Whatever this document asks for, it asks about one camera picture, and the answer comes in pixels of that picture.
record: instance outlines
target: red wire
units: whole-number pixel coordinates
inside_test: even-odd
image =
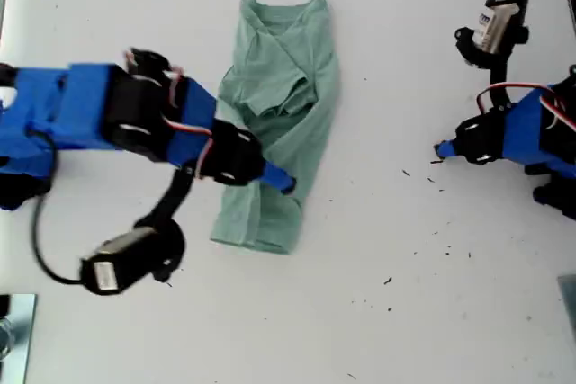
[[[476,96],[476,103],[478,104],[478,108],[480,109],[480,112],[482,114],[486,113],[486,110],[484,109],[484,104],[482,103],[482,96],[484,94],[486,94],[487,92],[489,92],[492,89],[500,89],[500,88],[507,88],[507,87],[520,87],[520,88],[528,88],[528,89],[540,89],[540,90],[546,90],[550,93],[554,93],[554,91],[546,86],[546,85],[540,85],[538,83],[517,83],[517,82],[503,82],[503,83],[496,83],[494,85],[489,85],[488,87],[486,87],[484,90],[482,90],[478,96]]]
[[[555,119],[560,119],[562,123],[566,124],[570,129],[576,132],[576,122],[568,117],[564,110],[561,110],[559,107],[555,107],[553,103],[550,103],[546,100],[547,96],[553,96],[555,100],[559,103],[560,107],[565,107],[566,102],[564,99],[557,93],[554,92],[550,87],[547,85],[540,85],[537,83],[513,83],[513,82],[504,82],[504,83],[497,83],[494,85],[489,85],[484,90],[482,90],[478,96],[476,96],[476,103],[478,104],[478,108],[482,114],[486,113],[484,109],[484,105],[482,104],[482,96],[489,92],[491,89],[498,89],[498,88],[507,88],[507,87],[520,87],[520,88],[530,88],[530,89],[540,89],[544,90],[544,93],[540,96],[540,103],[554,115]]]
[[[208,141],[206,141],[206,144],[204,145],[202,152],[200,152],[200,155],[198,156],[198,162],[196,162],[196,178],[198,179],[203,178],[200,172],[202,171],[202,165],[204,164],[204,159],[206,159],[208,152],[210,152],[210,149],[212,148],[212,144],[214,144],[214,140],[212,138],[208,138]]]

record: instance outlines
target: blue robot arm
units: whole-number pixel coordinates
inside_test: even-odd
[[[0,85],[15,87],[17,96],[0,118],[0,174],[49,175],[50,146],[31,136],[36,131],[58,150],[124,149],[194,168],[202,156],[198,174],[217,182],[260,180],[284,193],[293,190],[295,180],[262,158],[256,137],[214,119],[216,100],[196,81],[169,79],[169,63],[156,53],[133,50],[129,59],[128,72],[112,64],[2,65]],[[23,199],[29,195],[22,191]],[[13,209],[14,203],[4,208]]]

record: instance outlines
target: white table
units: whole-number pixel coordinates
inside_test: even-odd
[[[221,188],[206,181],[178,213],[188,251],[174,287],[146,280],[102,299],[44,277],[29,246],[30,203],[2,214],[0,288],[39,294],[29,384],[576,380],[556,283],[576,271],[576,224],[532,202],[542,179],[519,166],[429,164],[432,146],[476,115],[473,95],[488,82],[454,39],[485,0],[329,1],[343,94],[297,251],[210,242]],[[216,93],[238,3],[7,0],[1,59],[62,67],[149,48]],[[510,79],[564,78],[576,60],[566,0],[531,0],[526,19],[531,41],[517,48]],[[42,221],[51,264],[73,276],[78,258],[143,215],[170,175],[129,154],[64,155]]]

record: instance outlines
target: white label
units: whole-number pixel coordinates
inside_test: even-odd
[[[96,274],[96,282],[100,290],[118,290],[114,264],[107,261],[97,261],[94,263],[94,273]]]
[[[480,14],[478,29],[474,31],[474,35],[472,36],[472,42],[476,44],[477,47],[481,47],[483,45],[493,18],[494,11],[490,8],[486,8],[486,10]]]

